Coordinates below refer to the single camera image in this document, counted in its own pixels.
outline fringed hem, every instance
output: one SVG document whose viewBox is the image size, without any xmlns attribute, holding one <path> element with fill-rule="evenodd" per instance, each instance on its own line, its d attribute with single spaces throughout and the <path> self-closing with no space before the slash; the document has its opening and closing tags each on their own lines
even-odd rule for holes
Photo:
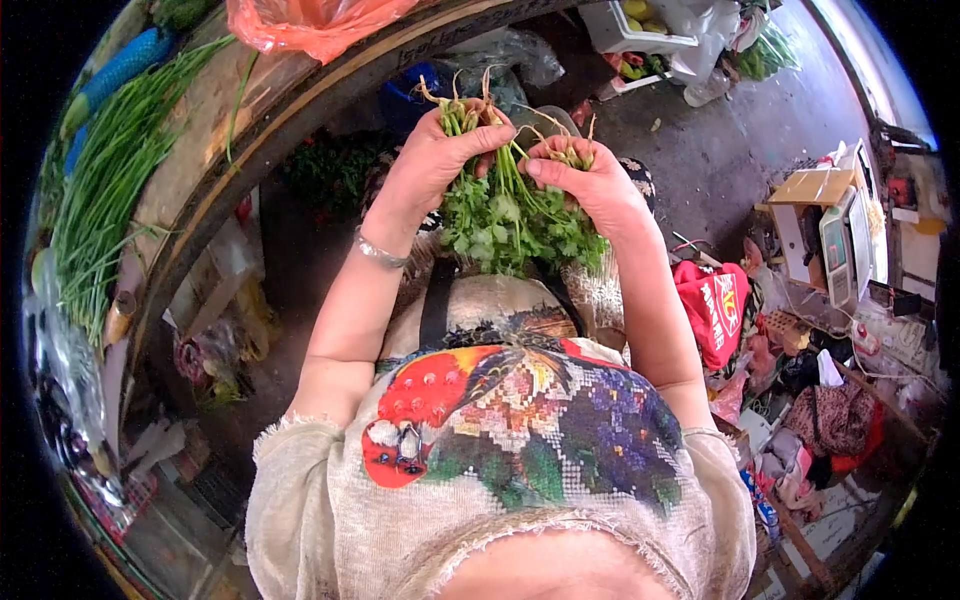
<svg viewBox="0 0 960 600">
<path fill-rule="evenodd" d="M 325 433 L 331 438 L 342 438 L 343 429 L 337 426 L 330 418 L 324 413 L 321 416 L 316 415 L 298 415 L 294 413 L 293 417 L 287 417 L 284 415 L 280 417 L 276 423 L 270 425 L 257 436 L 256 440 L 253 441 L 253 462 L 256 463 L 259 461 L 260 457 L 267 451 L 267 445 L 269 442 L 272 442 L 278 434 L 285 433 L 294 428 L 300 428 L 303 425 L 313 425 L 314 428 Z"/>
<path fill-rule="evenodd" d="M 723 443 L 726 444 L 727 448 L 730 449 L 730 454 L 733 455 L 733 461 L 738 465 L 740 464 L 740 451 L 736 449 L 736 442 L 733 440 L 733 438 L 725 433 L 717 431 L 716 429 L 709 429 L 707 427 L 690 427 L 688 429 L 681 430 L 681 435 L 684 437 L 697 434 L 708 435 L 713 438 L 719 438 L 720 440 L 723 440 Z"/>
<path fill-rule="evenodd" d="M 520 522 L 515 526 L 495 533 L 489 533 L 476 540 L 465 541 L 456 553 L 444 563 L 439 575 L 427 588 L 426 597 L 433 598 L 440 593 L 440 590 L 453 579 L 453 574 L 457 567 L 469 558 L 473 552 L 484 551 L 490 542 L 512 536 L 513 534 L 539 535 L 548 529 L 603 531 L 608 533 L 621 543 L 632 546 L 636 550 L 636 553 L 650 565 L 650 568 L 654 569 L 654 572 L 657 573 L 663 583 L 677 594 L 678 598 L 685 599 L 691 597 L 689 586 L 678 579 L 678 575 L 674 569 L 644 540 L 622 533 L 622 527 L 617 527 L 617 521 L 614 517 L 585 510 L 572 511 L 567 514 L 550 517 L 546 520 Z"/>
</svg>

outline hand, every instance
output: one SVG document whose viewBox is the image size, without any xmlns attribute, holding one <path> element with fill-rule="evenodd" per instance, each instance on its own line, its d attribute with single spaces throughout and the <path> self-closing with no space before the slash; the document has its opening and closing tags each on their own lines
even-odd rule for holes
<svg viewBox="0 0 960 600">
<path fill-rule="evenodd" d="M 635 236 L 637 227 L 660 234 L 647 203 L 606 146 L 581 137 L 562 135 L 553 135 L 546 140 L 549 148 L 560 152 L 565 150 L 567 143 L 580 158 L 587 156 L 588 150 L 593 151 L 593 165 L 589 171 L 578 171 L 550 160 L 549 150 L 543 142 L 527 153 L 531 159 L 522 160 L 518 164 L 519 170 L 532 177 L 540 187 L 553 185 L 576 198 L 593 219 L 597 231 L 614 244 Z"/>
<path fill-rule="evenodd" d="M 475 98 L 465 102 L 468 110 L 483 106 Z M 516 130 L 510 120 L 499 110 L 496 113 L 505 125 L 478 127 L 453 137 L 447 137 L 440 127 L 439 108 L 424 114 L 391 167 L 377 202 L 383 198 L 396 203 L 395 210 L 408 213 L 419 225 L 428 212 L 440 206 L 446 188 L 465 162 L 493 152 L 514 138 Z"/>
</svg>

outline orange plastic bag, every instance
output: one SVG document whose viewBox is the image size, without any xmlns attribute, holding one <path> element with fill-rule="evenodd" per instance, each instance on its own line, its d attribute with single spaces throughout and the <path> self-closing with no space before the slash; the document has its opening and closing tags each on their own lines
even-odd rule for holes
<svg viewBox="0 0 960 600">
<path fill-rule="evenodd" d="M 390 25 L 418 0 L 227 0 L 228 26 L 264 54 L 302 50 L 323 64 Z"/>
</svg>

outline silver bracelet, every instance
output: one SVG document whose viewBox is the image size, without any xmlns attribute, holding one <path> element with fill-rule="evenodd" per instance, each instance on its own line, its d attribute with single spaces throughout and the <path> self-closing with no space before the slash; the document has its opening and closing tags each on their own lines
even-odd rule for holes
<svg viewBox="0 0 960 600">
<path fill-rule="evenodd" d="M 393 256 L 385 250 L 380 250 L 377 246 L 368 242 L 367 238 L 360 235 L 360 228 L 357 228 L 353 239 L 356 241 L 357 248 L 360 249 L 360 252 L 369 256 L 387 269 L 401 269 L 407 264 L 407 258 L 409 258 L 409 256 L 400 258 L 399 256 Z"/>
</svg>

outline shirt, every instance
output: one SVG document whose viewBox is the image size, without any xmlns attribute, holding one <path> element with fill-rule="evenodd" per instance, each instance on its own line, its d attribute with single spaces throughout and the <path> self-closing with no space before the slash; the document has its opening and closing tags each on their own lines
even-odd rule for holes
<svg viewBox="0 0 960 600">
<path fill-rule="evenodd" d="M 265 598 L 422 598 L 491 540 L 599 530 L 680 598 L 739 598 L 756 555 L 735 450 L 681 429 L 586 339 L 413 353 L 355 421 L 257 440 L 246 541 Z"/>
</svg>

